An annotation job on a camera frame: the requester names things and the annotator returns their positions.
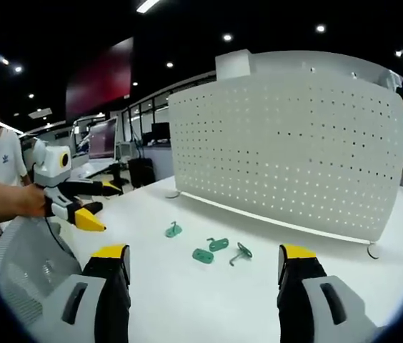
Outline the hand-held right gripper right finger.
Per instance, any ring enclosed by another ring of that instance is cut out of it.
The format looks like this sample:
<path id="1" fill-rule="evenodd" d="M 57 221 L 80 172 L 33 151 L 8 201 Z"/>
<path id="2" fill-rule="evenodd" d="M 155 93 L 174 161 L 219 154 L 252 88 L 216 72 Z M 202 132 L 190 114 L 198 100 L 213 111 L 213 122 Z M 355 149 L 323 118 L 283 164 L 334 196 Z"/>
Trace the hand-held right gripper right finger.
<path id="1" fill-rule="evenodd" d="M 364 300 L 327 275 L 314 252 L 282 244 L 278 262 L 281 342 L 372 342 L 378 335 Z"/>

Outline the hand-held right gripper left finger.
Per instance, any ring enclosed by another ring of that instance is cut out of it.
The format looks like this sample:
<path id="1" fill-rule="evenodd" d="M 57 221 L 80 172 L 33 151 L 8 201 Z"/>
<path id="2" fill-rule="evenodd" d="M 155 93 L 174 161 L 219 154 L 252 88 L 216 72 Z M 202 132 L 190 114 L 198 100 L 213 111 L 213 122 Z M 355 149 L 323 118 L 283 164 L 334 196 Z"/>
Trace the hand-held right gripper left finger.
<path id="1" fill-rule="evenodd" d="M 129 285 L 129 245 L 101 248 L 81 274 L 70 275 L 43 301 L 32 337 L 37 342 L 128 342 Z"/>

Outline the person's left hand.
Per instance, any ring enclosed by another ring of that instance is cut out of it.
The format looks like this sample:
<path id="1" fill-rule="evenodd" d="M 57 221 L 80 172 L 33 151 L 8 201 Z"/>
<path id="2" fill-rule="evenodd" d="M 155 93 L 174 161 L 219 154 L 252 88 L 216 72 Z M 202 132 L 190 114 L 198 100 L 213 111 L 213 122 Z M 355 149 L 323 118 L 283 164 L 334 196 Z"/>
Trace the person's left hand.
<path id="1" fill-rule="evenodd" d="M 35 184 L 19 188 L 16 213 L 22 217 L 45 217 L 46 197 L 44 190 Z"/>

